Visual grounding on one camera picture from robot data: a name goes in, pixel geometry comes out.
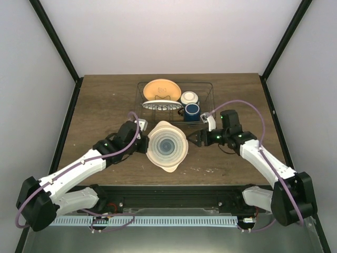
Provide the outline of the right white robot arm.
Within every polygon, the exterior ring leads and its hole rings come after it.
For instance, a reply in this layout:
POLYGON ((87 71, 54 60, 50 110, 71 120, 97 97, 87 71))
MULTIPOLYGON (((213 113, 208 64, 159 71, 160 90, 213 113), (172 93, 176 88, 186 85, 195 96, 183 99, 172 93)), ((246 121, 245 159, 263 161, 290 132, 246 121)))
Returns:
POLYGON ((248 161, 268 181, 272 190, 250 186, 234 198, 239 212, 247 212, 252 206, 271 212, 283 226, 300 222, 317 214, 318 207, 311 177, 298 173, 285 165, 261 144, 249 131, 243 131, 235 110, 220 113, 222 128, 218 129, 213 115, 201 115, 208 126, 187 136, 187 140, 198 147, 213 144, 227 146, 248 161))

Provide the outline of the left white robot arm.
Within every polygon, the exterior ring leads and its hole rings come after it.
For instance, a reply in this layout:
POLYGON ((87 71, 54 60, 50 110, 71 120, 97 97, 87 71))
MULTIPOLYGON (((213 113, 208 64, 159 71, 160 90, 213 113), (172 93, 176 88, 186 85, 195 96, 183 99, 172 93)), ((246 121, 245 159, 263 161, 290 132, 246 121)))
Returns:
POLYGON ((46 177, 27 178, 16 203, 16 220, 23 216, 27 227, 41 231, 57 217, 81 209, 97 213, 107 208, 107 198, 98 186, 71 191, 89 176, 126 160, 133 153, 145 154, 149 138, 143 134, 147 121, 139 119, 122 124, 118 132, 99 140, 82 157, 46 177))

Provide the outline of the clear plastic lidded bowl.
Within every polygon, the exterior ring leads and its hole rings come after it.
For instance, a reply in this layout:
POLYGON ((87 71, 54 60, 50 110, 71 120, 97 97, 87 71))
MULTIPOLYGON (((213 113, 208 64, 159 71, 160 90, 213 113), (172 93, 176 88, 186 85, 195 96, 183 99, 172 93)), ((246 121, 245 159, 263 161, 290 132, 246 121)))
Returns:
POLYGON ((148 137, 147 158, 164 171, 174 172, 189 151, 185 133, 169 122, 161 121, 148 137))

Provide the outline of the cream and teal bowl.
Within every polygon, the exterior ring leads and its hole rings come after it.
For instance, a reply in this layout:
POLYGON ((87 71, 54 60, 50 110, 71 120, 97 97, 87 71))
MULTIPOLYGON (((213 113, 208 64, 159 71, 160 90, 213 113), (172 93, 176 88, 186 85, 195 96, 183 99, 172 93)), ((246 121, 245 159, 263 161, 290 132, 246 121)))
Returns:
POLYGON ((190 103, 199 103, 199 96, 193 91, 186 91, 180 97, 180 103, 186 106, 190 103))

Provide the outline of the black wire dish rack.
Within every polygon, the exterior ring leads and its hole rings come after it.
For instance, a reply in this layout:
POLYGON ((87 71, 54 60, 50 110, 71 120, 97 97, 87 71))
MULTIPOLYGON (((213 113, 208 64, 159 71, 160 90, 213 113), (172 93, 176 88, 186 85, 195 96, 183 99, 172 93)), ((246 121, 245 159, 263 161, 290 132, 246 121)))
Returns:
MULTIPOLYGON (((142 118, 146 119, 149 123, 158 123, 159 121, 169 121, 173 125, 177 126, 194 126, 202 125, 202 120, 185 122, 183 119, 183 112, 179 109, 173 109, 165 107, 163 111, 146 109, 142 106, 147 99, 144 96, 143 90, 146 86, 146 82, 139 82, 136 87, 135 97, 135 112, 142 118)), ((213 85, 210 82, 177 82, 182 92, 195 92, 199 97, 198 105, 200 106, 201 113, 210 112, 215 108, 214 104, 214 92, 213 85)))

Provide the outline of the white blue striped plate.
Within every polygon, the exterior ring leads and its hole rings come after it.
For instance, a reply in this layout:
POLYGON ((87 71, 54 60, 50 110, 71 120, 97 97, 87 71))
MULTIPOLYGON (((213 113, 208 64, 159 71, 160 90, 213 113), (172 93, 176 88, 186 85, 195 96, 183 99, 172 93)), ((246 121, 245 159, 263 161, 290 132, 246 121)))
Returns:
POLYGON ((171 100, 151 100, 142 103, 142 107, 149 110, 155 111, 170 111, 179 110, 182 108, 182 104, 178 101, 171 100))

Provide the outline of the orange plastic plate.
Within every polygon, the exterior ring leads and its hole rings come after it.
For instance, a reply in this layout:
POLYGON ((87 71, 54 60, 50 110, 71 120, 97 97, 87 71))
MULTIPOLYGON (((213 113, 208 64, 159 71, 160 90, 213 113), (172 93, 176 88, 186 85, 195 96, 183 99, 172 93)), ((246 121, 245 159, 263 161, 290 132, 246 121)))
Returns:
POLYGON ((177 101, 181 97, 181 88, 168 79, 156 79, 148 82, 143 94, 147 100, 171 100, 177 101))

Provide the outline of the dark blue mug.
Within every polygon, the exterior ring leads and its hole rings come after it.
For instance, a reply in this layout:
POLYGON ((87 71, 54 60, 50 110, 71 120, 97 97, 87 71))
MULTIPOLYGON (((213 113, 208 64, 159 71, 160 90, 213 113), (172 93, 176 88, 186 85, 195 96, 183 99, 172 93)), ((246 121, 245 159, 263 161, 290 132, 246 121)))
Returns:
POLYGON ((183 117, 184 122, 198 122, 200 120, 201 109, 196 103, 189 103, 184 108, 178 110, 178 114, 183 117))

